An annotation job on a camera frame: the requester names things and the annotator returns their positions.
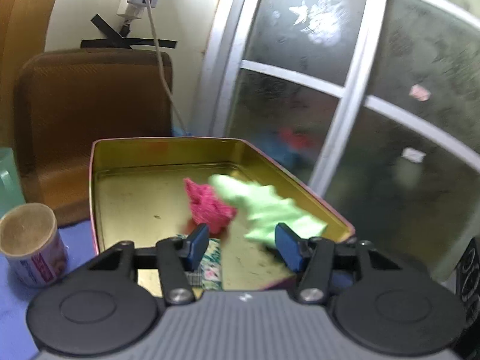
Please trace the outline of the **pink fuzzy sock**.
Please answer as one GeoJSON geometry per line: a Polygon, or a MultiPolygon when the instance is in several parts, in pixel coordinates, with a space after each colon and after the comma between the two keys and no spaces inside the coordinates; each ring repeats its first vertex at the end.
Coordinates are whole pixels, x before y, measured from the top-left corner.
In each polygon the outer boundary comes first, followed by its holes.
{"type": "Polygon", "coordinates": [[[223,202],[209,184],[197,184],[185,178],[191,218],[196,225],[206,224],[211,236],[219,236],[235,219],[238,210],[223,202]]]}

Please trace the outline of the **green white tissue packet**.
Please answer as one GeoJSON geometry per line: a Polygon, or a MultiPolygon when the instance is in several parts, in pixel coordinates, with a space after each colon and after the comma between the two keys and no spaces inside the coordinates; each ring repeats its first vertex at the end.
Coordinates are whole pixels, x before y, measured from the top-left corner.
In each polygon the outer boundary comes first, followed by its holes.
{"type": "Polygon", "coordinates": [[[223,289],[221,240],[210,238],[198,268],[185,274],[194,289],[221,291],[223,289]]]}

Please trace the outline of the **light green cloth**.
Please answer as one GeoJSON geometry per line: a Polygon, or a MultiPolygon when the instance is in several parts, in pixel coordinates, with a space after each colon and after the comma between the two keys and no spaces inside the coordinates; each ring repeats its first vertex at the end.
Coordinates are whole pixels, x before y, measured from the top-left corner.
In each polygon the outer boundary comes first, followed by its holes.
{"type": "Polygon", "coordinates": [[[320,236],[328,227],[294,200],[278,195],[271,185],[244,182],[229,175],[212,175],[208,183],[224,203],[246,212],[248,241],[274,248],[275,228],[279,223],[286,224],[302,238],[320,236]]]}

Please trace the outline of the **pink macaron biscuit tin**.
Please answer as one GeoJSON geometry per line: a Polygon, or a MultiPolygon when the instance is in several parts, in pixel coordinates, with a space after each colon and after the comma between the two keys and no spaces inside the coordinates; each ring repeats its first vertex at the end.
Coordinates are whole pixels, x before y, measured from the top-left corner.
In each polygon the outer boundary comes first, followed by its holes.
{"type": "Polygon", "coordinates": [[[90,216],[99,252],[130,240],[151,247],[194,228],[185,178],[214,174],[271,185],[325,221],[323,235],[343,242],[353,226],[304,183],[252,144],[238,139],[159,137],[95,142],[90,160],[90,216]]]}

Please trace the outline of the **paper snack cup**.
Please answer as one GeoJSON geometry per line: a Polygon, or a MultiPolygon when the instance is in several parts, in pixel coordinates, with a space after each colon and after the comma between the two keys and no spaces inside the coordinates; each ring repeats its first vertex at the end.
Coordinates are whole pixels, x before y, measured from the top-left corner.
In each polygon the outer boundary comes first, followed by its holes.
{"type": "Polygon", "coordinates": [[[55,213],[41,203],[19,205],[4,214],[1,253],[19,280],[32,288],[54,283],[68,265],[55,213]]]}

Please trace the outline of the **white framed frosted glass door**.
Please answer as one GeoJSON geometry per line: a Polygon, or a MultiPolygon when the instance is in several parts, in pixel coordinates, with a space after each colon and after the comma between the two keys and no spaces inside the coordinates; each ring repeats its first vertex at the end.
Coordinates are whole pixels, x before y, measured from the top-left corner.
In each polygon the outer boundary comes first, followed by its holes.
{"type": "Polygon", "coordinates": [[[190,130],[444,281],[479,233],[479,0],[220,0],[190,130]]]}

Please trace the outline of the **blue patterned tablecloth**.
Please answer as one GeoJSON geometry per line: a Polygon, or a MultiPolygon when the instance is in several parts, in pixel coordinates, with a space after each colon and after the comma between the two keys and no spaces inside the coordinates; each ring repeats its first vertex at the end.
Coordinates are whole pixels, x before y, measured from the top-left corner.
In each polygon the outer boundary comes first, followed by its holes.
{"type": "MultiPolygon", "coordinates": [[[[66,272],[71,272],[95,256],[94,238],[89,220],[60,228],[68,254],[66,272]]],[[[26,309],[37,289],[25,286],[1,257],[0,271],[0,357],[32,359],[38,353],[26,324],[26,309]]]]}

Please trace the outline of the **mint green mug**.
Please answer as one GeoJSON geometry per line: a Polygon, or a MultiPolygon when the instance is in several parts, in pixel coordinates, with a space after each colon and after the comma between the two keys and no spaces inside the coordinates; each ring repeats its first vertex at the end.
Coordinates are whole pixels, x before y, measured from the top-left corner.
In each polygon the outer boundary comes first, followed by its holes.
{"type": "Polygon", "coordinates": [[[0,216],[25,203],[12,148],[0,149],[0,216]]]}

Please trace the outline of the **wooden panel board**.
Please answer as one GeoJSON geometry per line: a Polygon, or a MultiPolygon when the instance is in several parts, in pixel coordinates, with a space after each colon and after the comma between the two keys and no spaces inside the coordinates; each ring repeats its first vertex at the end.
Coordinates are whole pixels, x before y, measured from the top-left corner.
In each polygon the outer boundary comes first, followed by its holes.
{"type": "Polygon", "coordinates": [[[13,88],[19,69],[45,49],[55,0],[1,0],[1,145],[13,147],[13,88]]]}

